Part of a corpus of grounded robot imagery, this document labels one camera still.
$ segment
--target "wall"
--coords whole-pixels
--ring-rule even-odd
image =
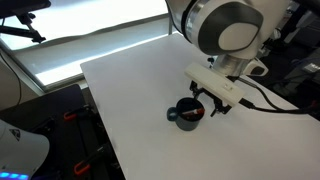
[[[4,58],[10,61],[9,57],[6,56],[3,51],[1,54]],[[21,77],[22,86],[22,101],[25,102],[34,99],[39,96],[34,90],[26,85],[26,78],[23,77],[23,73],[19,71],[14,65],[14,69],[18,72]],[[16,76],[11,72],[11,70],[4,64],[0,58],[0,110],[6,109],[8,107],[16,105],[19,98],[19,86]]]

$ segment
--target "white tabletop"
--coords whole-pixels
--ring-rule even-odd
[[[191,132],[166,111],[191,97],[184,69],[207,56],[178,34],[95,61],[82,69],[127,180],[319,180],[320,123],[308,115],[279,115],[237,105]],[[245,98],[269,107],[254,89]],[[294,108],[264,89],[283,108]]]

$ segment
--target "white table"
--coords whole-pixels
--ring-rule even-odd
[[[166,120],[191,97],[184,69],[207,56],[172,35],[95,61],[82,69],[127,180],[319,180],[320,123],[308,115],[279,115],[237,105],[206,115],[192,132]],[[254,89],[246,99],[269,107]],[[273,102],[294,108],[264,89]]]

